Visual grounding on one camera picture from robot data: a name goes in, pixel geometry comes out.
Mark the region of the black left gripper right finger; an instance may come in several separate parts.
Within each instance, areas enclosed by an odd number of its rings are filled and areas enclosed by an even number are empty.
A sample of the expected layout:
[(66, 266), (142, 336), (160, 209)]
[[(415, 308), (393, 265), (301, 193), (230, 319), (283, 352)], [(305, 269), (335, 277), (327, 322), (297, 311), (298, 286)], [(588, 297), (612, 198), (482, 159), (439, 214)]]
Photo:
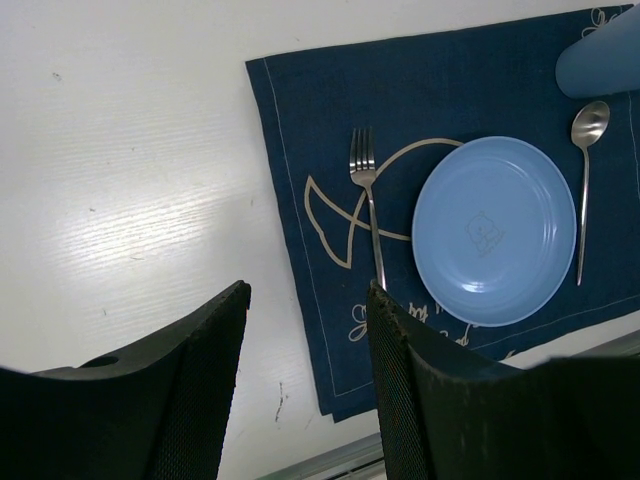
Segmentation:
[(413, 358), (435, 379), (419, 393), (433, 469), (391, 479), (635, 479), (639, 361), (555, 358), (531, 369), (488, 359), (420, 322), (379, 285), (367, 294), (369, 348), (383, 398), (400, 397)]

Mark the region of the dark blue cloth placemat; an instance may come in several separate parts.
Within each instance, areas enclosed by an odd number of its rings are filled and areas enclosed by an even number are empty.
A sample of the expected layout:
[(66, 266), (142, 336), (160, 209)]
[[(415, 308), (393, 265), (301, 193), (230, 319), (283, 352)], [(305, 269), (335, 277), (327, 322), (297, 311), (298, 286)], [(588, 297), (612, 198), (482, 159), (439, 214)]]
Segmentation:
[(591, 151), (584, 277), (568, 278), (532, 318), (468, 326), (423, 286), (410, 231), (436, 164), (475, 138), (531, 143), (581, 189), (569, 138), (581, 103), (555, 81), (561, 52), (630, 8), (599, 8), (464, 30), (276, 55), (246, 65), (310, 350), (322, 414), (335, 421), (376, 405), (366, 296), (375, 268), (366, 196), (350, 179), (354, 129), (374, 133), (374, 185), (388, 288), (422, 322), (503, 360), (639, 308), (639, 96), (608, 98), (611, 121)]

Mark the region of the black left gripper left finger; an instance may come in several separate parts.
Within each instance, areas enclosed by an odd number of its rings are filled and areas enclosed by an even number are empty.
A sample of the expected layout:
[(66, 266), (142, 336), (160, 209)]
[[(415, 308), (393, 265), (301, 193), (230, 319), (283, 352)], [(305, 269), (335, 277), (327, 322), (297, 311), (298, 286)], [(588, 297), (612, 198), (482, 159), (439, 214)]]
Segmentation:
[(251, 301), (238, 281), (78, 367), (1, 372), (5, 479), (214, 479)]

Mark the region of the light blue plastic cup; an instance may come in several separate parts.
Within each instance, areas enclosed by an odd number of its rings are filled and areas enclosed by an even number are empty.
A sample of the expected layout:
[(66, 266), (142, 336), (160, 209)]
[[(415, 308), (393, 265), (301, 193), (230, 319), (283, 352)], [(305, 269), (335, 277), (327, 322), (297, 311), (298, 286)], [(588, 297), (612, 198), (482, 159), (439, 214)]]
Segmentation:
[(639, 6), (612, 15), (591, 10), (591, 24), (555, 67), (560, 90), (573, 99), (639, 88)]

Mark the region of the silver metal spoon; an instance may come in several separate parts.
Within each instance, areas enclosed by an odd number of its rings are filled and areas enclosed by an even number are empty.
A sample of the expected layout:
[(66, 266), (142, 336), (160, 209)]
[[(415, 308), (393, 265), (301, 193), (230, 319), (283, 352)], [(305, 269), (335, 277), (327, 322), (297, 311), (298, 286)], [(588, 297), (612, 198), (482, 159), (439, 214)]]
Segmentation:
[(609, 125), (610, 115), (610, 107), (606, 102), (601, 100), (593, 101), (584, 106), (576, 114), (570, 131), (572, 143), (582, 152), (583, 155), (583, 176), (579, 215), (580, 228), (576, 275), (576, 284), (578, 286), (582, 285), (586, 251), (590, 181), (590, 157), (588, 149), (597, 143), (604, 135)]

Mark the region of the light blue plastic plate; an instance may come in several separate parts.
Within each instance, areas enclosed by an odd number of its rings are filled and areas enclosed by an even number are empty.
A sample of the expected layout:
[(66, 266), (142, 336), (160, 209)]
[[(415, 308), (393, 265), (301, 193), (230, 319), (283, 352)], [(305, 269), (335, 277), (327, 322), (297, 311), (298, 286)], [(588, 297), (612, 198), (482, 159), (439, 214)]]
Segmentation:
[(456, 319), (497, 328), (538, 312), (560, 289), (577, 236), (556, 164), (512, 137), (472, 140), (424, 183), (411, 243), (426, 290)]

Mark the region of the silver metal fork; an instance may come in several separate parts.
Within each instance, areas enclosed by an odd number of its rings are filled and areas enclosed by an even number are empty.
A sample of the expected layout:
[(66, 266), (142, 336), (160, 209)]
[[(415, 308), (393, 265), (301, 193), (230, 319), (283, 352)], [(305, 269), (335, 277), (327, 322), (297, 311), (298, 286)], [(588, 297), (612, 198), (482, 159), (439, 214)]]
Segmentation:
[(373, 131), (371, 128), (356, 128), (352, 132), (349, 173), (352, 182), (361, 187), (366, 195), (377, 283), (383, 290), (386, 290), (387, 282), (381, 238), (373, 195), (373, 184), (377, 178), (377, 171), (374, 156)]

